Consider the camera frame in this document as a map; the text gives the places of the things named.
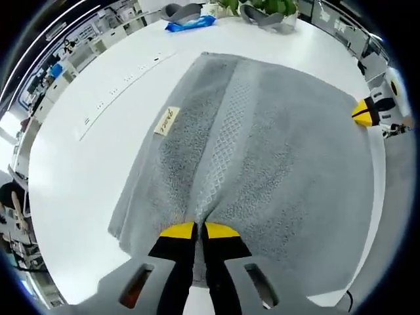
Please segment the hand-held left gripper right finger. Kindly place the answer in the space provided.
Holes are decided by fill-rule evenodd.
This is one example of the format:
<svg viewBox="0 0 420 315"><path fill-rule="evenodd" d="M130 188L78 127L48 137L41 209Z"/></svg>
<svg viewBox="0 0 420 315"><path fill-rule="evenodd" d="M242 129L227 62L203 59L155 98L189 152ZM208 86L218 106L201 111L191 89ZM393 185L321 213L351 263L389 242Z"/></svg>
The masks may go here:
<svg viewBox="0 0 420 315"><path fill-rule="evenodd" d="M201 229L206 282L216 314L337 314L301 293L274 263L253 256L233 228L206 222Z"/></svg>

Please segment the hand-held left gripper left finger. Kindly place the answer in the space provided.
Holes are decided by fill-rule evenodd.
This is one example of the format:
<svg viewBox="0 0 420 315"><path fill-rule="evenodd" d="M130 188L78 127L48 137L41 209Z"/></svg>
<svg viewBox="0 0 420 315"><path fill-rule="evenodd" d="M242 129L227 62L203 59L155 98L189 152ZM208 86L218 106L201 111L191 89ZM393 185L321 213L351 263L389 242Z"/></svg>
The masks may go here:
<svg viewBox="0 0 420 315"><path fill-rule="evenodd" d="M98 283L87 300L66 314L182 314L192 285L197 225L165 229L147 255L135 257Z"/></svg>

